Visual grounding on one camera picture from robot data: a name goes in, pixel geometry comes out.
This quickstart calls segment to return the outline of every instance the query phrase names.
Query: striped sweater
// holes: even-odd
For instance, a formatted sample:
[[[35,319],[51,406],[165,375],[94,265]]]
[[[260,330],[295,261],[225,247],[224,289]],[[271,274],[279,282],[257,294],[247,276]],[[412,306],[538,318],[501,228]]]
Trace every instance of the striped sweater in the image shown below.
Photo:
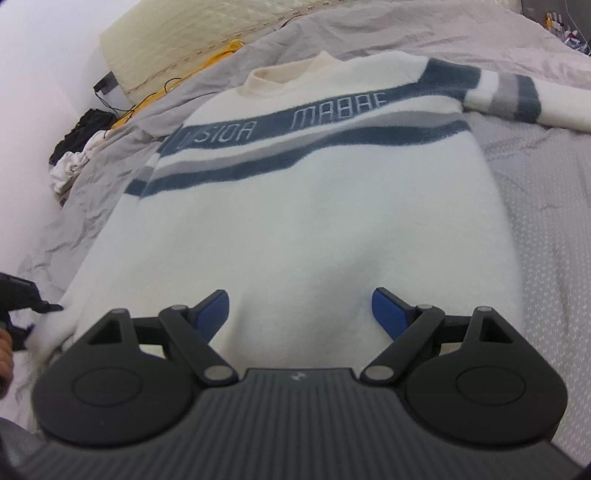
[[[239,370],[363,368],[391,341],[379,286],[520,329],[508,220],[462,112],[590,131],[590,95],[396,51],[254,70],[129,184],[29,348],[44,361],[111,308],[151,316],[217,288],[230,316],[212,345]]]

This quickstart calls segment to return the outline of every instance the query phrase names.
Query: finger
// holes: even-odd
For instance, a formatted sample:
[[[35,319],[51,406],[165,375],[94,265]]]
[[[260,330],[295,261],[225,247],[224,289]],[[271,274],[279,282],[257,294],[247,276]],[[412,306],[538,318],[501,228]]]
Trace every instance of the finger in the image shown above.
[[[0,329],[0,338],[8,342],[8,345],[10,345],[10,348],[12,349],[12,337],[10,336],[10,333],[4,329]]]
[[[0,362],[0,377],[4,379],[4,389],[0,391],[0,398],[4,398],[8,393],[8,388],[10,387],[13,379],[12,368],[10,368],[4,362]]]
[[[7,364],[11,369],[14,368],[14,360],[12,359],[12,355],[4,350],[0,350],[0,362],[4,362]]]
[[[8,355],[12,356],[12,347],[8,345],[8,342],[0,338],[0,351],[6,352]]]

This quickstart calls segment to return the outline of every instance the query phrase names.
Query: headboard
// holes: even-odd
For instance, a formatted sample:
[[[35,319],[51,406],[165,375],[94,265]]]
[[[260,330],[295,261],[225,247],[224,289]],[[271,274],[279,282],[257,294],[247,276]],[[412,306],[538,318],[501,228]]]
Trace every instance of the headboard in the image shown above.
[[[289,18],[339,0],[141,0],[100,36],[129,100],[142,101],[238,38],[254,41]]]

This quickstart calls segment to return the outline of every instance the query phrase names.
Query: clothes pile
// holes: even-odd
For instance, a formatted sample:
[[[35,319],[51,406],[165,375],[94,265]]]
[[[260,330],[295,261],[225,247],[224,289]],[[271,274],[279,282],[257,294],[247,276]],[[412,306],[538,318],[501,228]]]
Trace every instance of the clothes pile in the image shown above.
[[[64,194],[80,173],[82,167],[88,163],[95,148],[106,138],[108,131],[99,130],[92,135],[81,152],[66,152],[58,160],[56,166],[49,171],[50,187],[57,194]]]
[[[64,140],[59,142],[49,158],[50,187],[59,195],[65,194],[90,160],[92,151],[105,139],[117,117],[109,112],[90,109],[78,121]]]

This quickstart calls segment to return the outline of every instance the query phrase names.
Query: bed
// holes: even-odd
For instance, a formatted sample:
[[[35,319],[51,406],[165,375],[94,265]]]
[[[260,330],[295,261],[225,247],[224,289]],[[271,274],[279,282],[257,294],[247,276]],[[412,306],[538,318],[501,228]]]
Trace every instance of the bed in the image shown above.
[[[18,275],[35,281],[45,299],[60,301],[128,183],[193,111],[241,85],[255,68],[307,59],[322,50],[340,60],[402,50],[591,90],[591,60],[497,4],[358,1],[314,12],[198,73],[117,129],[82,171],[60,219],[47,227]],[[511,223],[522,277],[524,335],[569,390],[569,407],[554,442],[579,463],[588,463],[591,137],[476,112],[465,116]],[[44,321],[30,312],[14,320],[19,325]],[[30,394],[40,368],[27,353],[16,357],[16,380],[0,403],[0,416],[37,432]]]

